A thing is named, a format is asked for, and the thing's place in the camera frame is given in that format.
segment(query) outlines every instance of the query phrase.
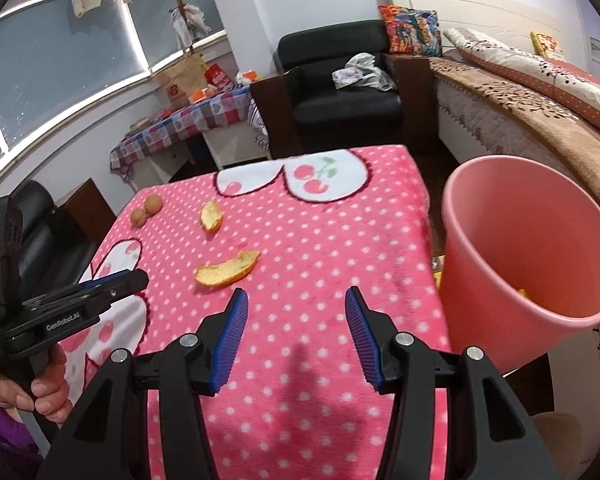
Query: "orange peel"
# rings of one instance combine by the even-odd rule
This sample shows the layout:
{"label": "orange peel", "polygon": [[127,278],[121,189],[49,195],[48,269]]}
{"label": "orange peel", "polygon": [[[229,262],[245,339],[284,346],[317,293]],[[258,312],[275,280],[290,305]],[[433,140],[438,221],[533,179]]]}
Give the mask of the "orange peel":
{"label": "orange peel", "polygon": [[221,264],[203,265],[196,270],[196,281],[206,286],[223,286],[237,282],[256,266],[260,251],[242,251]]}
{"label": "orange peel", "polygon": [[213,233],[222,225],[222,210],[215,200],[210,200],[200,211],[200,222],[205,231]]}

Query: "pink trash bin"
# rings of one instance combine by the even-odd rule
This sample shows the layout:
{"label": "pink trash bin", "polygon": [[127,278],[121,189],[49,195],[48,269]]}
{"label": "pink trash bin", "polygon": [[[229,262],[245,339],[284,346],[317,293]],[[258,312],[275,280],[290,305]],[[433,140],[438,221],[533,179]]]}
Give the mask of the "pink trash bin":
{"label": "pink trash bin", "polygon": [[442,215],[454,352],[479,346],[507,373],[600,323],[600,208],[570,179],[526,158],[476,158],[449,178]]}

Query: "human hand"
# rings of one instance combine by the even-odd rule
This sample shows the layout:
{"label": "human hand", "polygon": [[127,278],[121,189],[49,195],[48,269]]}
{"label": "human hand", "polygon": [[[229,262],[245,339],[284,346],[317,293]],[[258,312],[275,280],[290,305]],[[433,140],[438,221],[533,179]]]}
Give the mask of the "human hand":
{"label": "human hand", "polygon": [[44,373],[31,383],[35,402],[15,382],[0,373],[0,407],[11,417],[21,422],[18,409],[26,412],[36,410],[51,422],[63,423],[73,405],[68,399],[69,385],[64,380],[66,355],[60,345],[50,351],[51,360]]}

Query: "yellow pillow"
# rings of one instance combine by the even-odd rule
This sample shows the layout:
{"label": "yellow pillow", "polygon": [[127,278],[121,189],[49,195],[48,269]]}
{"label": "yellow pillow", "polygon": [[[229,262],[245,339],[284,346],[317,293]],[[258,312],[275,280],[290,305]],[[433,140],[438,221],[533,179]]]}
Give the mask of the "yellow pillow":
{"label": "yellow pillow", "polygon": [[545,59],[566,61],[564,52],[558,46],[558,40],[555,38],[546,34],[540,34],[539,32],[532,32],[531,40],[534,42],[534,48],[538,56],[542,56]]}

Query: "screw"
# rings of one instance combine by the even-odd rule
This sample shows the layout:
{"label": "screw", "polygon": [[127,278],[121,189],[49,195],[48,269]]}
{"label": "screw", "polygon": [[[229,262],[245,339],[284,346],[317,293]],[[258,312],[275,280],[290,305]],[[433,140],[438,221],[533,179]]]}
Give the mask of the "screw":
{"label": "screw", "polygon": [[180,338],[180,345],[191,348],[198,344],[198,336],[195,334],[185,334]]}
{"label": "screw", "polygon": [[416,340],[408,332],[399,332],[395,335],[395,342],[400,346],[411,346]]}
{"label": "screw", "polygon": [[469,359],[473,359],[474,361],[479,361],[484,357],[484,352],[477,346],[469,346],[469,348],[466,349],[466,354]]}
{"label": "screw", "polygon": [[129,352],[124,348],[118,348],[111,354],[111,360],[115,363],[123,363],[127,357],[129,357]]}

